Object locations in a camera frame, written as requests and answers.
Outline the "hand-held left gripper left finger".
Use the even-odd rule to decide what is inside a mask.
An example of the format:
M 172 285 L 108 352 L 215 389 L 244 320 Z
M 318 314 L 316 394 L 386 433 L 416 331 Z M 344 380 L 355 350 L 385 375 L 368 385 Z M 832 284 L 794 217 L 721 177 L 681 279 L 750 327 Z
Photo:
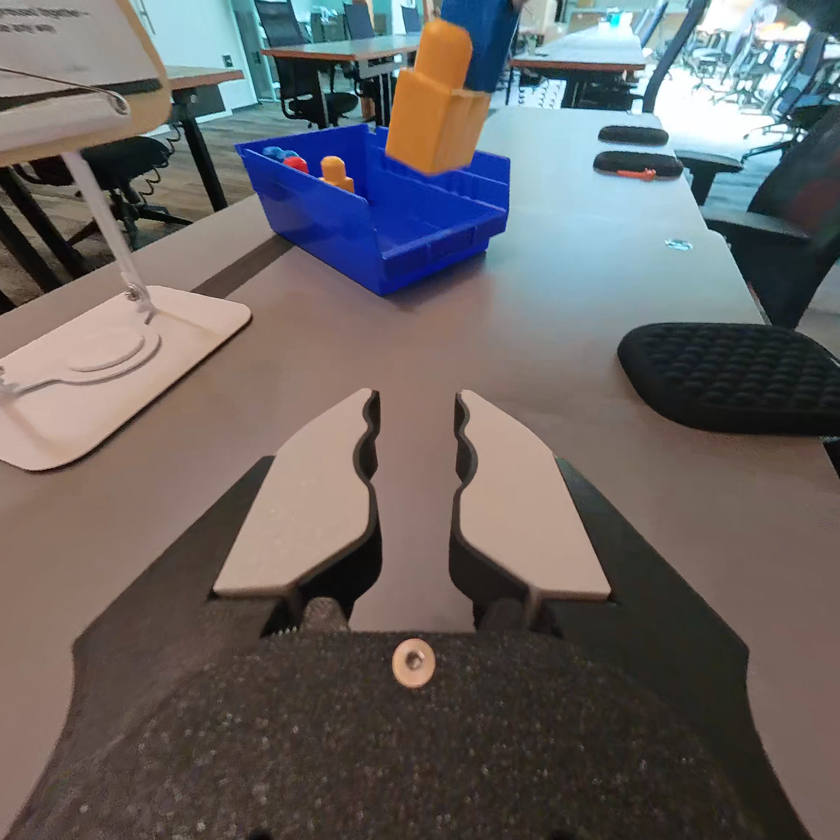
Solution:
M 339 604 L 346 620 L 382 572 L 371 480 L 380 393 L 363 387 L 313 418 L 277 450 L 220 570 L 220 598 Z

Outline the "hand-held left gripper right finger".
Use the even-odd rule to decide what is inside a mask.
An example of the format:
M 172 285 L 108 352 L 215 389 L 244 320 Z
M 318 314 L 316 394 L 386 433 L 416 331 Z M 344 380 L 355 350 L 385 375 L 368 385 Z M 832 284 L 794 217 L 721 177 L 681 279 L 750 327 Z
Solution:
M 530 627 L 548 602 L 605 603 L 612 587 L 552 449 L 471 390 L 457 392 L 448 571 L 474 625 L 511 602 Z

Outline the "blue plastic bin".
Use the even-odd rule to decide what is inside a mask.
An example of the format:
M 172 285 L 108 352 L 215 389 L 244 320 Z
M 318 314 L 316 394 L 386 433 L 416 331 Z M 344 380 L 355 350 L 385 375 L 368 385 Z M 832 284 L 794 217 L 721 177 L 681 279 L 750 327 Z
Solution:
M 385 155 L 387 130 L 346 125 L 235 146 L 272 231 L 379 297 L 487 250 L 508 222 L 511 162 L 477 151 L 471 164 L 425 176 Z M 278 146 L 309 174 L 265 157 Z M 343 159 L 351 194 L 322 182 Z

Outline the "yellow two-stud block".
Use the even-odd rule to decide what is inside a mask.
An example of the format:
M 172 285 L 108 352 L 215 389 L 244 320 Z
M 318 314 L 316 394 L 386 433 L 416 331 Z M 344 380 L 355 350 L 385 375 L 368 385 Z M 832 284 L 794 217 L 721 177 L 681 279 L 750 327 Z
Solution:
M 442 19 L 422 30 L 412 67 L 398 74 L 385 154 L 424 175 L 471 164 L 490 93 L 466 88 L 467 29 Z

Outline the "white document stand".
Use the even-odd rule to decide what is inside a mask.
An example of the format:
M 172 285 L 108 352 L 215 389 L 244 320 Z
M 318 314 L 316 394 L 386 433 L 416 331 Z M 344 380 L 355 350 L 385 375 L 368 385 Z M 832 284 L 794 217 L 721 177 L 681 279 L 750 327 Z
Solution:
M 87 81 L 2 68 L 32 103 L 2 112 L 2 153 L 57 144 L 119 268 L 125 290 L 2 358 L 2 462 L 30 471 L 66 466 L 90 453 L 215 352 L 251 320 L 246 305 L 170 287 L 147 287 L 70 139 L 123 130 L 125 98 Z

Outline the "black mesh office chair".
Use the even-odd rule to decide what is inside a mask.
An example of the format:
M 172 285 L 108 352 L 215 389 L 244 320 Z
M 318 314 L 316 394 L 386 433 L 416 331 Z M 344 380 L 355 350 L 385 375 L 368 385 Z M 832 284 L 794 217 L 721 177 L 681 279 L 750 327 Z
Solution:
M 794 142 L 744 211 L 706 205 L 719 174 L 740 172 L 734 159 L 677 150 L 709 230 L 727 242 L 742 278 L 769 322 L 795 329 L 839 257 L 839 106 Z

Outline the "black mesh pad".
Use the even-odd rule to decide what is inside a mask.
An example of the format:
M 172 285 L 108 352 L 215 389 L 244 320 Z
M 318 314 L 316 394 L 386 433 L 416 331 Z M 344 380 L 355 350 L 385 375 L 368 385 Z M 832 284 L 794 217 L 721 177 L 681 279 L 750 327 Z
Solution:
M 615 150 L 601 152 L 593 160 L 593 170 L 605 175 L 615 175 L 618 170 L 642 171 L 646 168 L 656 170 L 656 181 L 677 179 L 684 171 L 682 162 L 672 154 Z
M 669 133 L 648 126 L 613 124 L 600 129 L 597 139 L 604 144 L 627 144 L 660 148 L 669 142 Z

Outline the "wood-edged office table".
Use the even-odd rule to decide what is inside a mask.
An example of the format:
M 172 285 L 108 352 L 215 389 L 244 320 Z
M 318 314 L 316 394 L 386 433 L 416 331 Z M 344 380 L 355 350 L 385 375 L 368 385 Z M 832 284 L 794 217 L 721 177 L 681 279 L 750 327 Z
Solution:
M 420 34 L 380 35 L 267 48 L 260 53 L 279 60 L 308 60 L 331 65 L 354 63 L 362 80 L 377 80 L 379 102 L 374 108 L 374 122 L 378 127 L 388 128 L 392 115 L 392 74 L 399 69 L 395 58 L 415 54 L 420 39 Z
M 199 119 L 228 116 L 220 88 L 230 81 L 243 81 L 242 70 L 199 66 L 168 66 L 165 69 L 171 92 L 170 123 L 182 132 L 186 145 L 214 212 L 228 202 L 207 149 Z
M 509 58 L 507 65 L 565 81 L 560 107 L 574 109 L 586 82 L 644 70 L 646 60 L 631 30 L 598 25 L 564 35 L 541 51 Z

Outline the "printed instruction sheet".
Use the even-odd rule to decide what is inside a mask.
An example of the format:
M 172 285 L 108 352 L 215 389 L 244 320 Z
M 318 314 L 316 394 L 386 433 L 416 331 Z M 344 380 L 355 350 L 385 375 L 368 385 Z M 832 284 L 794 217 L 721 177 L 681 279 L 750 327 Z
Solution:
M 120 2 L 2 1 L 2 99 L 157 81 L 138 22 Z

